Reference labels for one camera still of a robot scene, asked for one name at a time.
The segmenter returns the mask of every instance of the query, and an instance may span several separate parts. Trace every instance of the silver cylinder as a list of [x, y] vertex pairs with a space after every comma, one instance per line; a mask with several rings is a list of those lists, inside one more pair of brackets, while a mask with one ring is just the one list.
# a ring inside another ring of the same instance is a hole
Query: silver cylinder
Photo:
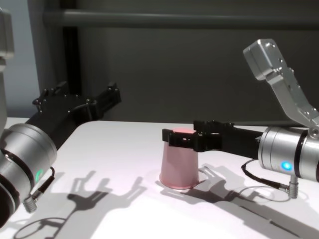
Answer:
[[27, 174], [9, 157], [2, 155], [2, 153], [0, 160], [0, 174], [19, 192], [19, 201], [26, 198], [32, 190], [31, 182]]
[[259, 144], [260, 165], [265, 169], [295, 176], [294, 159], [302, 132], [294, 128], [267, 128]]
[[57, 150], [51, 138], [29, 124], [15, 124], [5, 129], [0, 148], [18, 157], [32, 172], [35, 183], [56, 160]]
[[307, 136], [300, 154], [301, 178], [318, 181], [316, 177], [319, 163], [319, 140]]
[[260, 165], [272, 171], [319, 181], [319, 139], [302, 136], [303, 132], [294, 128], [267, 128], [259, 144]]
[[15, 197], [19, 198], [14, 200], [23, 202], [56, 160], [56, 147], [42, 130], [22, 123], [4, 130], [0, 148], [5, 154], [0, 160], [0, 174], [18, 192]]

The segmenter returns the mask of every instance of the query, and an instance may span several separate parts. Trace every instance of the metal bar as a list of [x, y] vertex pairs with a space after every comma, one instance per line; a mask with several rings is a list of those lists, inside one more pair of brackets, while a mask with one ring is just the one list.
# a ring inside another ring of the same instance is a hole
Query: metal bar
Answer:
[[[76, 0], [60, 0], [62, 9], [76, 8]], [[81, 63], [79, 51], [78, 28], [63, 26], [64, 52], [67, 81], [71, 94], [82, 94]]]
[[43, 20], [47, 26], [74, 27], [319, 30], [319, 15], [183, 15], [67, 9], [45, 12]]

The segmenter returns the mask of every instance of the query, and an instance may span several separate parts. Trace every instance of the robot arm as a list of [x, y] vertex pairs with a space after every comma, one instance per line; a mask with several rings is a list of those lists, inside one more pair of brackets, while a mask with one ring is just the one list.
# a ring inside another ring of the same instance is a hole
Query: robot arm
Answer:
[[[57, 150], [83, 123], [99, 120], [121, 101], [116, 84], [97, 97], [68, 94], [66, 83], [45, 89], [33, 101], [38, 112], [26, 123], [4, 129], [6, 104], [2, 71], [5, 59], [13, 56], [10, 15], [0, 8], [0, 228], [23, 203], [27, 212], [36, 210], [36, 201], [54, 179]], [[50, 176], [35, 192], [48, 169]]]
[[194, 134], [163, 129], [163, 140], [197, 152], [220, 150], [258, 159], [261, 167], [290, 175], [289, 185], [260, 179], [246, 170], [246, 164], [242, 166], [245, 174], [296, 198], [298, 178], [319, 182], [319, 112], [307, 101], [274, 40], [257, 40], [244, 50], [244, 56], [256, 79], [271, 85], [286, 115], [309, 129], [270, 126], [259, 133], [231, 123], [195, 121]]

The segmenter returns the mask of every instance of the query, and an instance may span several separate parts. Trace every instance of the gray wall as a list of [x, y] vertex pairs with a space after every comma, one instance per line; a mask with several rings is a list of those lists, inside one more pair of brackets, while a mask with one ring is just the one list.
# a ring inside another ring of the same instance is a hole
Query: gray wall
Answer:
[[42, 14], [58, 1], [0, 0], [10, 11], [15, 55], [4, 72], [9, 117], [30, 117], [36, 112], [32, 101], [45, 88], [66, 80], [62, 30], [46, 29]]
[[[316, 15], [311, 1], [80, 0], [113, 12]], [[123, 102], [105, 119], [191, 122], [286, 120], [270, 87], [252, 76], [242, 50], [273, 38], [311, 104], [319, 107], [319, 32], [81, 28], [83, 85], [98, 94], [118, 83]]]
[[32, 101], [39, 95], [28, 3], [0, 0], [0, 7], [11, 13], [15, 47], [14, 58], [7, 60], [4, 71], [8, 116], [28, 117], [36, 111]]

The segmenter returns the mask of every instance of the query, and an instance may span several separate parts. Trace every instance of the black cable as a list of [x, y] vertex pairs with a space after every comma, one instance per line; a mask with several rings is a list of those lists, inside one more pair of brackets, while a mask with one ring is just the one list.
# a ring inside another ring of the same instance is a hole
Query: black cable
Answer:
[[50, 167], [50, 169], [52, 170], [52, 177], [55, 175], [55, 170], [54, 170], [54, 168], [53, 167]]
[[276, 189], [287, 189], [288, 186], [285, 185], [285, 184], [282, 184], [282, 183], [278, 183], [278, 182], [274, 182], [274, 181], [270, 181], [270, 180], [267, 180], [267, 179], [264, 179], [264, 178], [259, 178], [255, 175], [253, 175], [252, 173], [248, 172], [248, 170], [246, 169], [246, 166], [248, 163], [251, 163], [252, 161], [255, 161], [256, 159], [252, 159], [252, 160], [249, 160], [247, 161], [246, 163], [244, 163], [242, 166], [241, 166], [241, 169], [243, 170], [244, 174], [246, 174], [246, 176], [248, 176], [249, 178], [259, 182], [259, 183], [263, 183], [267, 186], [270, 186], [270, 187], [273, 187], [273, 188], [276, 188]]
[[41, 193], [44, 193], [54, 180], [55, 170], [53, 167], [50, 167], [50, 169], [52, 170], [52, 175], [38, 188]]

